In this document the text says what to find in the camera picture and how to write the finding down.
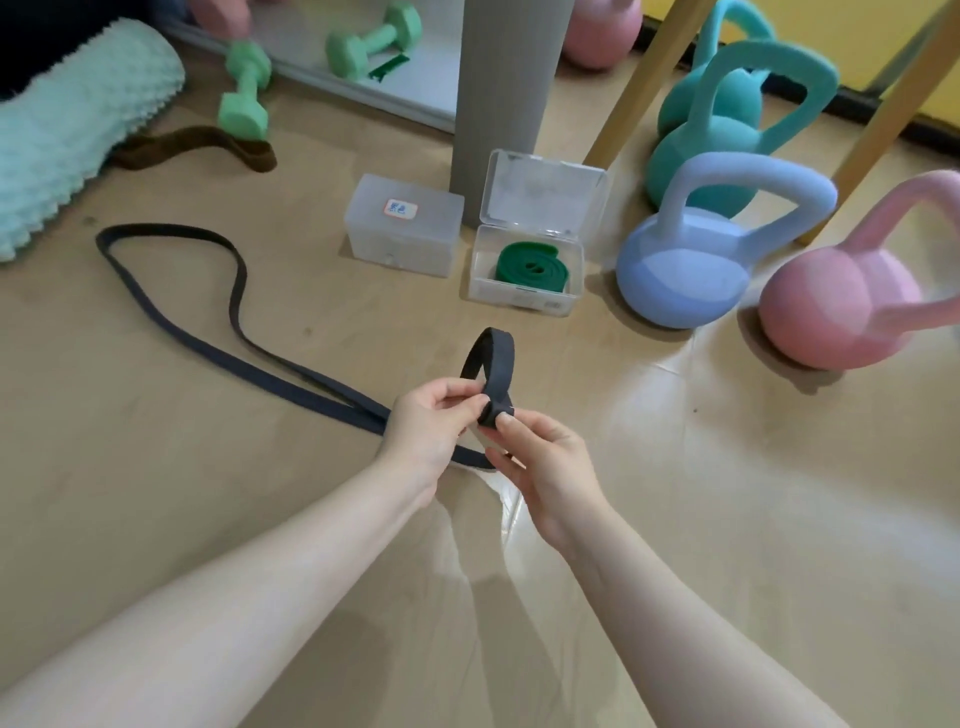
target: right hand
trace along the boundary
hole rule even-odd
[[[481,429],[509,453],[487,448],[487,458],[520,490],[543,539],[568,558],[578,523],[608,507],[583,438],[527,409],[516,410],[514,417],[501,413],[496,429]]]

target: baseboard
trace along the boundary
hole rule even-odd
[[[644,17],[643,28],[640,30],[634,48],[641,52],[645,51],[659,27],[659,20]],[[693,63],[693,48],[694,44],[690,43],[684,51],[679,67],[689,68]],[[763,92],[795,104],[799,104],[805,94],[801,85],[773,73],[767,77],[763,84]],[[840,86],[837,95],[833,97],[824,111],[831,116],[857,124],[866,124],[879,105],[879,100],[872,96],[867,96],[846,86]],[[913,121],[907,124],[906,129],[900,134],[900,138],[919,144],[934,152],[960,158],[960,130],[938,119],[918,114]]]

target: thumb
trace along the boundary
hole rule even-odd
[[[530,427],[506,412],[496,416],[496,431],[503,438],[503,446],[526,465],[534,462],[547,444]]]
[[[468,400],[460,402],[456,407],[450,407],[446,410],[446,416],[460,432],[477,421],[489,401],[490,397],[487,395],[473,395]]]

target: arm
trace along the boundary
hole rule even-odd
[[[514,457],[495,449],[487,456],[570,565],[660,728],[847,725],[688,589],[613,511],[580,437],[524,410],[500,415],[496,426],[486,433]]]
[[[400,398],[364,471],[148,595],[0,695],[0,728],[233,728],[436,492],[488,398],[440,379]]]

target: forearm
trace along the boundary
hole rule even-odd
[[[611,508],[582,518],[567,557],[660,728],[846,725],[688,589]]]
[[[145,597],[0,696],[0,727],[232,728],[407,522],[371,466]]]

